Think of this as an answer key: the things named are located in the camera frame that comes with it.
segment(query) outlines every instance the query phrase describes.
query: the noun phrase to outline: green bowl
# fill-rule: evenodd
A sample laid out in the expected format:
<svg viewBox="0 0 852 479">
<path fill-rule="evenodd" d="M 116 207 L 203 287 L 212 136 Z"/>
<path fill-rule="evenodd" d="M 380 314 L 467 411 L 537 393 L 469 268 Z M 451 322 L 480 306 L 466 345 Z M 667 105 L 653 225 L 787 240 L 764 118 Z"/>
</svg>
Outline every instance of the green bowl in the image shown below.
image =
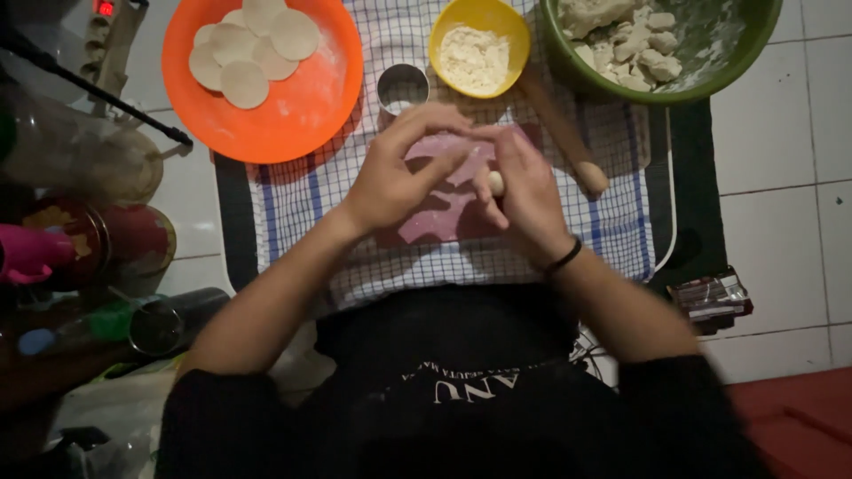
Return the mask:
<svg viewBox="0 0 852 479">
<path fill-rule="evenodd" d="M 593 101 L 623 98 L 648 105 L 676 105 L 706 98 L 746 72 L 766 46 L 781 0 L 657 0 L 675 15 L 681 40 L 675 56 L 683 64 L 677 80 L 654 92 L 627 89 L 599 75 L 574 53 L 562 33 L 560 0 L 541 0 L 544 44 L 554 78 Z"/>
</svg>

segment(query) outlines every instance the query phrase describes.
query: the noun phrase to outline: dough ball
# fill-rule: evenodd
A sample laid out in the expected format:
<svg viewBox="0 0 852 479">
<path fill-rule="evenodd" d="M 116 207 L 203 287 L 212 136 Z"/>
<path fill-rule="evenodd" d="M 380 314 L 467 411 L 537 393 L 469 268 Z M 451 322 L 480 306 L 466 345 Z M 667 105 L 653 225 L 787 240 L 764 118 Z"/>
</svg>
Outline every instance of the dough ball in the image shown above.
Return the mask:
<svg viewBox="0 0 852 479">
<path fill-rule="evenodd" d="M 213 28 L 216 24 L 205 25 L 199 28 L 197 32 L 195 32 L 195 39 L 193 40 L 193 47 L 197 47 L 202 43 L 207 43 L 210 41 L 210 34 L 213 32 Z"/>
<path fill-rule="evenodd" d="M 283 80 L 299 67 L 298 61 L 289 61 L 278 55 L 272 48 L 272 40 L 269 37 L 263 37 L 255 44 L 251 59 L 260 66 L 267 80 Z"/>
<path fill-rule="evenodd" d="M 278 55 L 287 60 L 304 60 L 320 45 L 320 28 L 304 13 L 287 9 L 272 20 L 269 39 Z"/>
<path fill-rule="evenodd" d="M 287 10 L 284 0 L 243 0 L 243 18 L 258 37 L 269 34 L 275 15 Z"/>
<path fill-rule="evenodd" d="M 222 91 L 222 67 L 213 58 L 213 45 L 202 43 L 189 54 L 189 72 L 206 89 Z"/>
<path fill-rule="evenodd" d="M 222 21 L 220 21 L 219 23 L 230 23 L 231 25 L 242 26 L 243 28 L 248 28 L 245 25 L 245 19 L 243 18 L 243 10 L 242 9 L 236 9 L 232 12 L 228 12 L 228 14 L 225 15 L 225 17 L 222 18 Z"/>
<path fill-rule="evenodd" d="M 506 193 L 506 184 L 503 183 L 503 175 L 499 171 L 488 173 L 488 187 L 494 198 L 500 198 Z"/>
<path fill-rule="evenodd" d="M 226 66 L 232 61 L 251 61 L 257 37 L 242 26 L 220 23 L 210 34 L 210 43 L 213 45 L 213 58 L 219 65 Z"/>
<path fill-rule="evenodd" d="M 222 68 L 222 93 L 235 107 L 251 110 L 269 96 L 269 82 L 257 64 L 232 61 Z"/>
</svg>

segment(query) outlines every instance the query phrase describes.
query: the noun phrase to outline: checkered cloth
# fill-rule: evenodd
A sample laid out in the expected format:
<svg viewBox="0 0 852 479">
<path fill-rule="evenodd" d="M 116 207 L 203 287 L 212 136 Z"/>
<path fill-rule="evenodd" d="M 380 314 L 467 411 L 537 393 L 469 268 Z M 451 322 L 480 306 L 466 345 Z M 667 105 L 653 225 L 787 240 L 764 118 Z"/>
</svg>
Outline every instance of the checkered cloth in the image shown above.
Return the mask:
<svg viewBox="0 0 852 479">
<path fill-rule="evenodd" d="M 308 156 L 271 165 L 247 165 L 254 202 L 258 269 L 293 246 L 351 187 L 367 145 L 379 132 L 379 75 L 395 63 L 423 69 L 445 101 L 467 101 L 451 92 L 429 68 L 429 32 L 448 0 L 353 0 L 346 7 L 361 37 L 365 63 L 365 99 L 360 122 Z M 543 62 L 542 24 L 533 0 L 511 0 L 531 26 L 531 61 Z M 544 84 L 561 108 L 576 117 L 580 133 L 596 162 L 611 179 L 597 201 L 589 201 L 566 173 L 564 161 L 544 132 L 544 156 L 554 173 L 562 208 L 571 230 L 610 265 L 626 276 L 647 280 L 654 254 L 648 218 L 648 191 L 642 168 L 650 161 L 648 112 L 627 103 L 603 106 L 575 103 L 571 93 L 553 85 L 544 69 Z M 467 101 L 463 109 L 480 124 L 538 122 L 535 112 L 514 89 L 494 101 Z M 331 281 L 325 300 L 330 310 L 351 308 L 394 291 L 446 283 L 473 285 L 528 283 L 539 277 L 500 238 L 473 239 L 440 245 L 380 249 L 368 239 L 351 254 Z"/>
</svg>

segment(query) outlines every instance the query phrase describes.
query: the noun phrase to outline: black shirt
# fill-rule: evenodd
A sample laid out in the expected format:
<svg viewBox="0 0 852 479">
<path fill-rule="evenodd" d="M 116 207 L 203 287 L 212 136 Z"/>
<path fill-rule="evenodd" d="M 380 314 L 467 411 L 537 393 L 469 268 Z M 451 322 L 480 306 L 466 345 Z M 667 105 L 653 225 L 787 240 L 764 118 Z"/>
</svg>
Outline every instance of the black shirt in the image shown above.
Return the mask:
<svg viewBox="0 0 852 479">
<path fill-rule="evenodd" d="M 771 477 L 702 356 L 568 360 L 539 286 L 393 295 L 320 323 L 335 374 L 298 409 L 265 375 L 192 371 L 166 403 L 158 477 Z"/>
</svg>

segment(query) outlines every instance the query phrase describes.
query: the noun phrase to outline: pink bottle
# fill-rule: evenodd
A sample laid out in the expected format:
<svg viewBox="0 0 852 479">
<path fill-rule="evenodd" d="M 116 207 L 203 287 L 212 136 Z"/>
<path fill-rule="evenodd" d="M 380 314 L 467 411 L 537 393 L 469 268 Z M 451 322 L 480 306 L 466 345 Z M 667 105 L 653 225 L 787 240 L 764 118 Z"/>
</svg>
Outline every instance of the pink bottle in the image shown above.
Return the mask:
<svg viewBox="0 0 852 479">
<path fill-rule="evenodd" d="M 0 224 L 0 282 L 31 285 L 76 256 L 71 238 L 12 224 Z"/>
</svg>

